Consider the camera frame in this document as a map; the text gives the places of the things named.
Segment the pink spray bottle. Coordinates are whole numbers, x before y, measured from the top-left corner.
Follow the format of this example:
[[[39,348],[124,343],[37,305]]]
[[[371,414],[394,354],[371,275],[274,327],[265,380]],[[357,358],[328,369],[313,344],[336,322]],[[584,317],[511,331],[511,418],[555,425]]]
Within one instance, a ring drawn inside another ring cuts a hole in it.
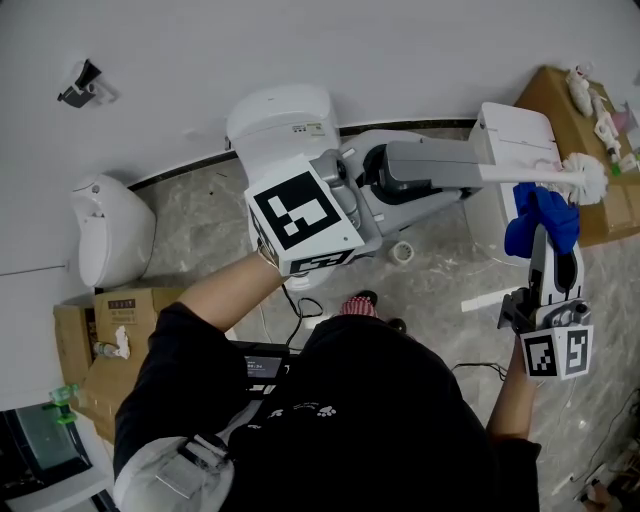
[[[640,127],[636,110],[626,101],[621,110],[615,110],[611,114],[614,126],[619,134],[630,133]]]

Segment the white toilet brush grey handle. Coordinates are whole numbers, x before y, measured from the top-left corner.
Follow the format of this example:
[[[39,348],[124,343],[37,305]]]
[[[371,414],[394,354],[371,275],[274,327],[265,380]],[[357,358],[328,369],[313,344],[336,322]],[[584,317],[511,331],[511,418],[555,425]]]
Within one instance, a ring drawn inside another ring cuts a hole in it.
[[[393,195],[422,189],[476,190],[494,183],[551,184],[578,205],[600,202],[608,187],[603,165],[582,153],[570,155],[558,170],[517,163],[486,164],[468,142],[431,138],[388,143],[379,182]]]

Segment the person in black shirt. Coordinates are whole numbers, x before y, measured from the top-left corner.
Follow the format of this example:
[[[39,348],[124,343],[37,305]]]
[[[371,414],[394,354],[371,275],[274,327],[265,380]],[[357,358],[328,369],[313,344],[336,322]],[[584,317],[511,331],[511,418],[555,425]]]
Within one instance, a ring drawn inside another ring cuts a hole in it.
[[[176,303],[133,390],[212,406],[248,402],[247,380],[240,350]],[[492,440],[444,362],[368,316],[321,323],[228,446],[237,480],[221,512],[540,510],[540,446]]]

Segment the person's right forearm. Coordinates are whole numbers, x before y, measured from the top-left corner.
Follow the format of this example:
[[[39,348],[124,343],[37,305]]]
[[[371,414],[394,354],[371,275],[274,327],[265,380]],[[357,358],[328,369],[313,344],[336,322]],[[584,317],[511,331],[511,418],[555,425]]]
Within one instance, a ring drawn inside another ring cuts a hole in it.
[[[528,377],[521,340],[515,337],[505,380],[486,430],[495,442],[529,437],[536,382]]]

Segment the white tankless toilet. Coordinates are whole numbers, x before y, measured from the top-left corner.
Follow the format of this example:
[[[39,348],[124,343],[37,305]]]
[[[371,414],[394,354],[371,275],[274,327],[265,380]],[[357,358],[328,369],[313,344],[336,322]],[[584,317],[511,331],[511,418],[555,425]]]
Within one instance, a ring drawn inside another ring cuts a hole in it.
[[[469,135],[484,164],[534,168],[537,159],[560,161],[548,118],[538,112],[485,102]],[[504,264],[526,267],[528,261],[509,256],[504,236],[517,216],[514,183],[492,183],[463,203],[470,236],[488,257]]]

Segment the black toilet paper holder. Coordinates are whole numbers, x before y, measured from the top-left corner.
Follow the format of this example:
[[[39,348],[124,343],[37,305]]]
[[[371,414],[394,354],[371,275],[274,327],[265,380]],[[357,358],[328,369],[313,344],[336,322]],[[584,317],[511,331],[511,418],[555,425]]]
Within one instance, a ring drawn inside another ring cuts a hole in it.
[[[90,60],[77,62],[62,85],[57,101],[81,109],[86,105],[114,103],[120,94]]]

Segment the person's left forearm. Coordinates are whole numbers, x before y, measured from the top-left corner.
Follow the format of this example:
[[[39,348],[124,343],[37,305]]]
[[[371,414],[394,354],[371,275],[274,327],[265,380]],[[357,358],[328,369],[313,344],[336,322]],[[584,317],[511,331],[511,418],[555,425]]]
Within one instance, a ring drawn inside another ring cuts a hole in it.
[[[226,332],[285,281],[276,267],[259,252],[253,252],[193,284],[178,301]]]

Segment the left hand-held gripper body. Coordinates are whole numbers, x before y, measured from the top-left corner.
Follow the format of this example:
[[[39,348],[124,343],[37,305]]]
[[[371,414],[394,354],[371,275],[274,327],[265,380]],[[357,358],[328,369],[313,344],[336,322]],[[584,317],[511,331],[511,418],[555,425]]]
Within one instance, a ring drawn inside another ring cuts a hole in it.
[[[364,196],[336,150],[263,166],[245,199],[258,241],[283,276],[346,265],[382,244]]]

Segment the large cardboard box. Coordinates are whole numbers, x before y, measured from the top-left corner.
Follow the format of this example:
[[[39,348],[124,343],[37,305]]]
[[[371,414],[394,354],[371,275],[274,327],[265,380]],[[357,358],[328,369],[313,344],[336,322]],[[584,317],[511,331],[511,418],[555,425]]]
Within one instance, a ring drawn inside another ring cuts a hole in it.
[[[580,208],[579,243],[588,247],[640,234],[640,171],[614,168],[606,146],[594,133],[596,120],[583,116],[573,104],[566,75],[554,67],[540,67],[515,105],[549,119],[562,159],[583,153],[599,160],[606,170],[606,196]]]

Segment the blue cleaning cloth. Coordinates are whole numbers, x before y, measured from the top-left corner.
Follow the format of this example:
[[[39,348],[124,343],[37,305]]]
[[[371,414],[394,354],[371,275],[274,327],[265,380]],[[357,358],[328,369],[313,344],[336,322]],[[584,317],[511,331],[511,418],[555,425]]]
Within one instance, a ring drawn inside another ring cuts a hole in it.
[[[506,228],[505,253],[530,259],[539,225],[546,229],[558,255],[570,253],[580,233],[579,209],[569,206],[559,193],[534,183],[518,184],[513,194],[517,216]]]

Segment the white bottle green cap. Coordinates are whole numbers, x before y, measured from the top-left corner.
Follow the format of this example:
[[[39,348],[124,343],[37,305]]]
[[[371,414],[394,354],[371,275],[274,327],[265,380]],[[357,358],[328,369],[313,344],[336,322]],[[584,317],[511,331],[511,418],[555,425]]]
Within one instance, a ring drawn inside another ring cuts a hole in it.
[[[640,157],[636,153],[628,153],[623,158],[614,157],[611,164],[611,172],[614,176],[623,173],[640,172]]]

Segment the grey waist pouch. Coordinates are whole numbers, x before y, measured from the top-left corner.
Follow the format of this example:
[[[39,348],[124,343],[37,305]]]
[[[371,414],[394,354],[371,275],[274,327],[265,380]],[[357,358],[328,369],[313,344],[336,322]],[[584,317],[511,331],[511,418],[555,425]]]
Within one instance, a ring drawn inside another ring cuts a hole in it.
[[[114,501],[120,512],[221,512],[237,468],[228,446],[248,402],[189,406],[135,388],[116,415]]]

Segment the white elongated toilet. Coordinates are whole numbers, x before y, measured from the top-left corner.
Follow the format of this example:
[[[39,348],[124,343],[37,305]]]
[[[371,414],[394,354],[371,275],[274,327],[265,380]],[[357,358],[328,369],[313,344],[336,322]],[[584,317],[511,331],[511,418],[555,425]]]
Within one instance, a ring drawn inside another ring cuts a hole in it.
[[[337,149],[340,137],[329,93],[319,86],[293,84],[257,91],[240,101],[227,119],[227,141],[253,183],[276,161],[297,154],[313,160]]]

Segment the white wall-mounted urinal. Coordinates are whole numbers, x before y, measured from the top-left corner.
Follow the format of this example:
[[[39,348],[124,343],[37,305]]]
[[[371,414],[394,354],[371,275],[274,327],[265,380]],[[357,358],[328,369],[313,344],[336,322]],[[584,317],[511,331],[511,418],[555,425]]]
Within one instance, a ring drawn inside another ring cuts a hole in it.
[[[139,279],[151,259],[156,216],[120,181],[98,174],[71,192],[80,229],[79,273],[89,288],[115,288]]]

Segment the red checked trousers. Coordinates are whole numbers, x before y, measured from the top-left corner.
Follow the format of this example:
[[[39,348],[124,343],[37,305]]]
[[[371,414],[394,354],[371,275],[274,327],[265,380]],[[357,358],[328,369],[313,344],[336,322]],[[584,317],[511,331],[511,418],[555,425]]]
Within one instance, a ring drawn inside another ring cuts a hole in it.
[[[339,314],[378,317],[376,305],[372,305],[366,299],[357,298],[356,296],[349,298],[342,304]]]

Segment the green plastic item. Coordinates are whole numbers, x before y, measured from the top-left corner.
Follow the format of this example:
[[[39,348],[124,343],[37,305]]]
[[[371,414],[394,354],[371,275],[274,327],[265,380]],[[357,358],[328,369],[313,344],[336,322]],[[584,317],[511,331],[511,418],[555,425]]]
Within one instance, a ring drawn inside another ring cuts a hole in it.
[[[49,402],[43,406],[43,409],[56,410],[58,412],[56,422],[60,425],[74,423],[77,416],[70,408],[70,401],[78,390],[77,384],[71,384],[50,391]]]

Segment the crumpled cardboard box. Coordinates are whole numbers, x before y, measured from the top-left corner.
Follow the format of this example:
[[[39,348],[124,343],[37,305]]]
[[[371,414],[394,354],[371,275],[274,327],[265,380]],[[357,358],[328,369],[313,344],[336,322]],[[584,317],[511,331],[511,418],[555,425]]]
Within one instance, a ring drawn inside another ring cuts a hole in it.
[[[110,443],[115,441],[116,412],[133,389],[159,313],[181,293],[180,288],[117,290],[53,307],[63,381],[79,386],[71,407],[93,421],[98,435]],[[93,344],[116,345],[121,325],[129,337],[130,357],[95,356]]]

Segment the black waist-worn device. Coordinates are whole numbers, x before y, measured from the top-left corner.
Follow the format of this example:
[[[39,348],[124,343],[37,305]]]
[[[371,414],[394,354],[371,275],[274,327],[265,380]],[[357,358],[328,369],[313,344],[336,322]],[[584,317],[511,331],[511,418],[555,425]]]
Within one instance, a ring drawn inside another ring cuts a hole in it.
[[[295,359],[285,344],[235,340],[231,344],[240,350],[245,359],[248,374],[246,392],[251,399],[268,394],[268,388],[276,386],[284,378]]]

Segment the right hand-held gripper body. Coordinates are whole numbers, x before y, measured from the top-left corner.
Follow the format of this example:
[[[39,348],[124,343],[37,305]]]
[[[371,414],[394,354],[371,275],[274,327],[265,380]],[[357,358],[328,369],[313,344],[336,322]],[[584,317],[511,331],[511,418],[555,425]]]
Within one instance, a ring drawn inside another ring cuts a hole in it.
[[[531,292],[520,288],[503,297],[498,327],[516,334],[533,380],[568,380],[589,372],[594,326],[582,299],[535,307]]]

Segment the black framed panel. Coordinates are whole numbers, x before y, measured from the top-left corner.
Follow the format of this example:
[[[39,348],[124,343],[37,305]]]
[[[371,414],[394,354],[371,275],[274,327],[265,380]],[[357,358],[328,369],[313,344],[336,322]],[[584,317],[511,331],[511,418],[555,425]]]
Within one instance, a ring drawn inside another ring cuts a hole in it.
[[[69,406],[0,411],[0,500],[45,489],[91,467]]]

